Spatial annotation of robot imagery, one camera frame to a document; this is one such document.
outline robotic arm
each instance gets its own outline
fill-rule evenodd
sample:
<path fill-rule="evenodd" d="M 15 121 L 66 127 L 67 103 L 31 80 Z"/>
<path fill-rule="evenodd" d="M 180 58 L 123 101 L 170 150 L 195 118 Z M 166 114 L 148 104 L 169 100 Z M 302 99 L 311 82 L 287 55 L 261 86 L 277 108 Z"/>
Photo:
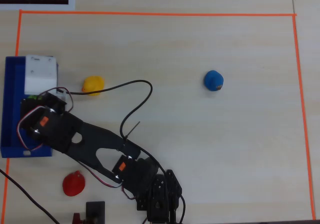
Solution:
<path fill-rule="evenodd" d="M 33 111 L 38 106 L 44 108 Z M 137 210 L 147 211 L 149 222 L 175 224 L 182 188 L 173 171 L 157 174 L 158 162 L 152 156 L 139 158 L 143 149 L 137 144 L 82 121 L 65 111 L 65 107 L 64 101 L 48 92 L 41 99 L 23 99 L 21 116 L 32 113 L 21 123 L 21 128 L 32 139 L 95 169 L 116 183 L 122 183 L 135 196 Z M 72 142 L 76 133 L 82 137 L 79 143 Z M 112 170 L 104 168 L 97 158 L 96 152 L 100 148 L 123 153 Z"/>

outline orange boundary line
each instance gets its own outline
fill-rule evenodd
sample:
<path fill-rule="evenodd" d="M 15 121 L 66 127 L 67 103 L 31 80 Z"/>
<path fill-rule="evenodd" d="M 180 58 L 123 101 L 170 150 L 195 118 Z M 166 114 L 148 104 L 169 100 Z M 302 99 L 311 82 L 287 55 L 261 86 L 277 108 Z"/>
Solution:
<path fill-rule="evenodd" d="M 19 43 L 20 43 L 20 32 L 21 32 L 21 19 L 22 10 L 19 10 L 18 26 L 16 31 L 16 42 L 15 42 L 15 56 L 19 53 Z M 5 173 L 9 175 L 10 158 L 6 159 Z M 6 205 L 7 205 L 7 193 L 8 193 L 8 178 L 4 179 L 4 190 L 3 190 L 3 201 L 2 201 L 2 213 L 1 213 L 1 224 L 5 224 L 6 215 Z"/>
<path fill-rule="evenodd" d="M 10 158 L 6 159 L 5 173 L 9 175 Z M 3 202 L 2 202 L 2 214 L 1 214 L 1 224 L 5 224 L 6 215 L 6 204 L 7 204 L 7 192 L 8 192 L 8 178 L 4 179 L 4 191 L 3 191 Z"/>
<path fill-rule="evenodd" d="M 302 118 L 303 118 L 305 150 L 306 150 L 306 159 L 307 159 L 310 205 L 311 205 L 312 219 L 316 220 L 307 118 L 306 118 L 304 91 L 303 91 L 300 56 L 299 56 L 297 25 L 296 25 L 296 16 L 297 16 L 296 13 L 156 13 L 156 12 L 153 13 L 153 12 L 115 12 L 115 11 L 36 11 L 36 10 L 20 9 L 18 26 L 17 26 L 16 44 L 15 44 L 16 56 L 18 56 L 19 54 L 22 14 L 78 14 L 78 15 L 127 15 L 127 16 L 172 16 L 172 17 L 292 17 L 295 55 L 296 55 L 296 64 L 297 64 L 297 72 L 298 72 L 298 79 L 299 79 L 301 109 L 302 109 Z M 6 168 L 5 168 L 6 174 L 9 174 L 9 167 L 10 167 L 10 159 L 7 158 Z M 8 179 L 5 178 L 1 224 L 5 223 L 7 192 L 8 192 Z"/>
<path fill-rule="evenodd" d="M 307 117 L 306 117 L 304 89 L 303 89 L 303 84 L 302 84 L 302 75 L 301 75 L 301 66 L 300 66 L 296 17 L 294 15 L 292 16 L 292 24 L 293 24 L 296 65 L 297 65 L 297 70 L 298 70 L 301 109 L 302 109 L 302 118 L 303 118 L 303 129 L 304 129 L 304 140 L 305 140 L 305 151 L 306 151 L 306 165 L 307 165 L 307 169 L 308 169 L 308 181 L 309 181 L 310 205 L 311 205 L 312 219 L 315 220 L 316 219 L 316 210 L 315 210 L 314 188 L 313 188 L 312 171 L 311 171 L 311 159 L 310 159 L 310 149 L 309 149 Z"/>
<path fill-rule="evenodd" d="M 22 10 L 24 14 L 87 14 L 87 15 L 127 15 L 127 16 L 171 16 L 171 17 L 293 17 L 295 13 L 158 13 L 122 11 L 47 11 Z"/>

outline red object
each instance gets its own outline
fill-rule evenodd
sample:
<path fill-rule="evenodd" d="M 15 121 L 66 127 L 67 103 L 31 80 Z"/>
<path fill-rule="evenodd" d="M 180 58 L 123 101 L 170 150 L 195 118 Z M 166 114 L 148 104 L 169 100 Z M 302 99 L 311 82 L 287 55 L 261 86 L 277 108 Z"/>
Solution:
<path fill-rule="evenodd" d="M 84 222 L 80 219 L 80 213 L 73 213 L 72 224 L 82 224 L 82 223 Z"/>
<path fill-rule="evenodd" d="M 79 170 L 70 173 L 63 179 L 62 188 L 64 194 L 74 197 L 81 193 L 85 188 L 86 180 Z"/>

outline red and white wire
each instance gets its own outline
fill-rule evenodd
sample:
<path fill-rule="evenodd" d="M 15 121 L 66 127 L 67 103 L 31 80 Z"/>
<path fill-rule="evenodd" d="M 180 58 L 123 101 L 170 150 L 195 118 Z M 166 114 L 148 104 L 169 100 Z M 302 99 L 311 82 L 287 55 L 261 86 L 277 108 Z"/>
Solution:
<path fill-rule="evenodd" d="M 42 106 L 42 105 L 38 105 L 36 108 L 33 108 L 31 111 L 29 111 L 27 114 L 25 114 L 24 117 L 21 118 L 21 120 L 18 122 L 18 125 L 16 126 L 16 134 L 17 134 L 22 146 L 25 149 L 27 149 L 28 151 L 31 151 L 31 152 L 34 151 L 34 150 L 39 149 L 40 147 L 42 147 L 42 143 L 40 145 L 36 146 L 33 149 L 30 149 L 29 147 L 27 147 L 27 145 L 25 144 L 24 140 L 22 139 L 22 137 L 20 135 L 20 125 L 27 117 L 29 117 L 32 113 L 34 113 L 36 110 L 38 110 L 40 108 L 45 108 L 45 107 Z"/>
<path fill-rule="evenodd" d="M 74 108 L 74 99 L 72 98 L 72 95 L 71 95 L 70 91 L 64 86 L 57 86 L 57 87 L 50 88 L 49 90 L 45 90 L 45 91 L 41 92 L 38 95 L 38 97 L 40 97 L 41 95 L 43 95 L 43 94 L 45 94 L 45 93 L 47 93 L 47 92 L 49 92 L 51 90 L 54 90 L 54 89 L 65 89 L 66 93 L 69 94 L 70 99 L 71 99 L 71 108 L 68 110 L 68 113 L 71 112 L 71 110 Z"/>
<path fill-rule="evenodd" d="M 87 167 L 85 164 L 83 164 L 82 162 L 80 161 L 76 161 L 77 163 L 79 163 L 81 166 L 83 166 L 85 169 L 87 169 L 99 182 L 101 182 L 103 185 L 109 187 L 109 188 L 119 188 L 121 187 L 122 185 L 122 182 L 120 183 L 120 185 L 118 186 L 113 186 L 113 185 L 110 185 L 108 183 L 106 183 L 104 180 L 102 180 L 100 177 L 98 177 L 89 167 Z"/>
<path fill-rule="evenodd" d="M 126 198 L 128 198 L 129 200 L 134 200 L 134 199 L 136 199 L 136 197 L 134 196 L 134 197 L 130 197 L 130 196 L 128 196 L 128 194 L 126 193 L 126 191 L 125 191 L 125 188 L 124 188 L 124 186 L 122 186 L 121 187 L 121 191 L 123 192 L 123 194 L 126 196 Z"/>

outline orange servo label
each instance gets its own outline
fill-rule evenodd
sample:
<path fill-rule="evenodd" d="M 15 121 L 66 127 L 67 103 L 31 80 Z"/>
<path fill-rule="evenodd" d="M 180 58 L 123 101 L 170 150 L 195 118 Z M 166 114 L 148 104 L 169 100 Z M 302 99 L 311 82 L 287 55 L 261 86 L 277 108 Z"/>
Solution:
<path fill-rule="evenodd" d="M 42 127 L 44 127 L 44 126 L 47 124 L 48 121 L 49 121 L 49 118 L 46 117 L 46 116 L 44 116 L 44 117 L 42 118 L 42 120 L 40 121 L 40 125 L 41 125 Z"/>
<path fill-rule="evenodd" d="M 126 164 L 124 162 L 121 163 L 121 165 L 119 166 L 119 170 L 123 171 L 126 167 Z"/>

